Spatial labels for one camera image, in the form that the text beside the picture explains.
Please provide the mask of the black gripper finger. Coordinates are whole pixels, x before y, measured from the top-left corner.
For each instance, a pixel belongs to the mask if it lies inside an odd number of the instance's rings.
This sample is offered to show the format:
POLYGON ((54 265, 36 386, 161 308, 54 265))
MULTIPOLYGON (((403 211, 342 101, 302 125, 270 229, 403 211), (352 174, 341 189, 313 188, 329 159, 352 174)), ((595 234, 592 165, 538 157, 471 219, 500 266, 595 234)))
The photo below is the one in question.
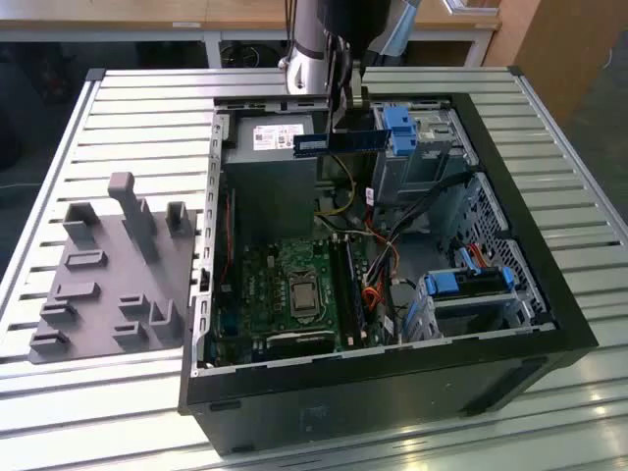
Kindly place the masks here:
POLYGON ((327 31, 328 73, 326 91, 328 94, 328 119, 326 124, 327 143, 330 145, 334 132, 335 115, 341 108, 345 83, 350 76, 350 47, 340 36, 327 31))
POLYGON ((350 110, 366 109, 369 96, 367 86, 362 83, 361 60, 354 56, 349 46, 344 51, 344 68, 342 91, 346 107, 350 110))

